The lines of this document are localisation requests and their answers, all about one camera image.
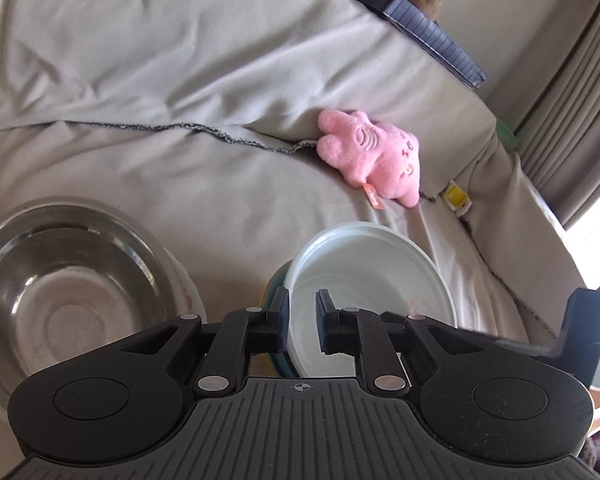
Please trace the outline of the white plastic bowl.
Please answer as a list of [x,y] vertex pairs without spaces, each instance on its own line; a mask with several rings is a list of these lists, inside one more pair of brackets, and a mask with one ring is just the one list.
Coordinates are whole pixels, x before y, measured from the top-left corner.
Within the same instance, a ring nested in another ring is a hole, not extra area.
[[448,286],[426,252],[376,223],[343,223],[318,233],[291,261],[284,286],[289,292],[287,352],[301,377],[354,375],[354,359],[321,350],[315,307],[321,289],[338,309],[423,314],[457,326]]

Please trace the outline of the pink plush toy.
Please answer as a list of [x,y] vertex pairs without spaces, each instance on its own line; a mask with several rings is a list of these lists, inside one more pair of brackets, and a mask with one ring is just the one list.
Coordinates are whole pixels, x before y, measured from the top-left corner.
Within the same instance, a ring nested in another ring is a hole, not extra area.
[[360,110],[322,110],[317,155],[338,170],[352,188],[371,186],[377,195],[413,208],[420,200],[419,140],[386,122],[372,122]]

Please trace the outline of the yellow white small toy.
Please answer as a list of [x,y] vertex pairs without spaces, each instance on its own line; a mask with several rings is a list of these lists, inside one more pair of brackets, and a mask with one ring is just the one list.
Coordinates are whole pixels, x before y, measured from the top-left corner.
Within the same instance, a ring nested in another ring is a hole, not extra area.
[[472,200],[469,197],[469,194],[455,181],[449,182],[442,192],[441,197],[446,203],[446,206],[448,206],[458,218],[467,214],[472,206]]

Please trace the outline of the beige curtain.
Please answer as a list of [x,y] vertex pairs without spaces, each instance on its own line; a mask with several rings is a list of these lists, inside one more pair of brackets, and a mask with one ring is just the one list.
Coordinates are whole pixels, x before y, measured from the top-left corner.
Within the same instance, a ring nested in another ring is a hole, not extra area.
[[600,0],[556,0],[486,102],[570,228],[600,198]]

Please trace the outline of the green tag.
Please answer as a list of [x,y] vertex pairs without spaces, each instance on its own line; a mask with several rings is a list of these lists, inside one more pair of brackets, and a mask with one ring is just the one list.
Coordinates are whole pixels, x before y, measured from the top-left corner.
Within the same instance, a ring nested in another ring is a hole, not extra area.
[[516,150],[518,139],[510,130],[509,126],[506,125],[501,119],[496,121],[495,131],[498,135],[498,140],[503,144],[506,152],[513,152]]

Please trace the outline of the stainless steel bowl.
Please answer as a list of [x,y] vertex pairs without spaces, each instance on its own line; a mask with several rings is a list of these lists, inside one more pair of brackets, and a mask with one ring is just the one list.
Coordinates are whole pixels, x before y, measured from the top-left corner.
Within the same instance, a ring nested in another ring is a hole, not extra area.
[[48,198],[0,219],[0,418],[43,368],[176,313],[174,269],[146,231],[92,200]]

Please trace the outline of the grey sofa cover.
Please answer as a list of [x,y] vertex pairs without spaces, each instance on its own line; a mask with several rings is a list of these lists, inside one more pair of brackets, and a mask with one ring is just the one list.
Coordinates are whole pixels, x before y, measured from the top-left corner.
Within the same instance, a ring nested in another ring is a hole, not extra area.
[[[419,140],[420,200],[352,188],[322,110]],[[587,479],[582,278],[490,110],[353,0],[0,0],[0,219],[78,198],[149,233],[172,318],[43,368],[0,418],[5,479]],[[472,206],[441,194],[455,181]],[[414,242],[457,314],[338,309],[351,377],[270,376],[261,308],[314,236]]]

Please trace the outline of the dark blue striped book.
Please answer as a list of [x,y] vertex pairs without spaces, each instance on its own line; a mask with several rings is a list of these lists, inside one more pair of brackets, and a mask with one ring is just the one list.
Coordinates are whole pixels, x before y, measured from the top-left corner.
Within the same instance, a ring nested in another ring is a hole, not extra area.
[[355,1],[393,24],[472,90],[478,90],[486,81],[486,72],[413,3],[408,0]]

